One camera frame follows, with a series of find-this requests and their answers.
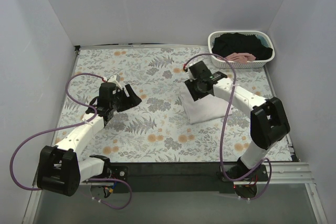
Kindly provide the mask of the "white t shirt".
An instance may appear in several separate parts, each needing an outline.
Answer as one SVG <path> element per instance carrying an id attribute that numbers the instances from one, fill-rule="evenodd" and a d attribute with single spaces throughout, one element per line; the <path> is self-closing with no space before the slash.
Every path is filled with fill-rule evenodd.
<path id="1" fill-rule="evenodd" d="M 181 89 L 178 97 L 190 124 L 222 118 L 225 116 L 228 107 L 227 101 L 212 95 L 194 101 L 187 88 Z"/>

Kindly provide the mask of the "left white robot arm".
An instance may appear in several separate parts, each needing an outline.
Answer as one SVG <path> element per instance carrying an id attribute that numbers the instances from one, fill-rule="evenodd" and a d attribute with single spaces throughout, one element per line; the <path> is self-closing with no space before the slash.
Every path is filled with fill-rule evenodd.
<path id="1" fill-rule="evenodd" d="M 39 157 L 37 187 L 54 193 L 72 196 L 79 184 L 91 178 L 106 182 L 111 178 L 110 160 L 91 155 L 84 161 L 78 155 L 103 130 L 116 112 L 123 112 L 141 103 L 130 84 L 121 87 L 117 81 L 104 82 L 82 119 L 67 137 L 55 146 L 45 146 Z"/>

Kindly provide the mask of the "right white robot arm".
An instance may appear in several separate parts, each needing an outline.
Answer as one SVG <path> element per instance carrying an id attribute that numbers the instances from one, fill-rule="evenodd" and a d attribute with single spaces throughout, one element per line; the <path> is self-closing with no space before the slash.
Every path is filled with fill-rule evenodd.
<path id="1" fill-rule="evenodd" d="M 251 143 L 236 165 L 222 172 L 231 181 L 251 180 L 271 148 L 290 132 L 283 103 L 277 97 L 266 99 L 242 88 L 236 75 L 229 78 L 220 71 L 212 73 L 203 61 L 184 65 L 183 70 L 189 75 L 185 85 L 194 101 L 212 95 L 249 117 Z"/>

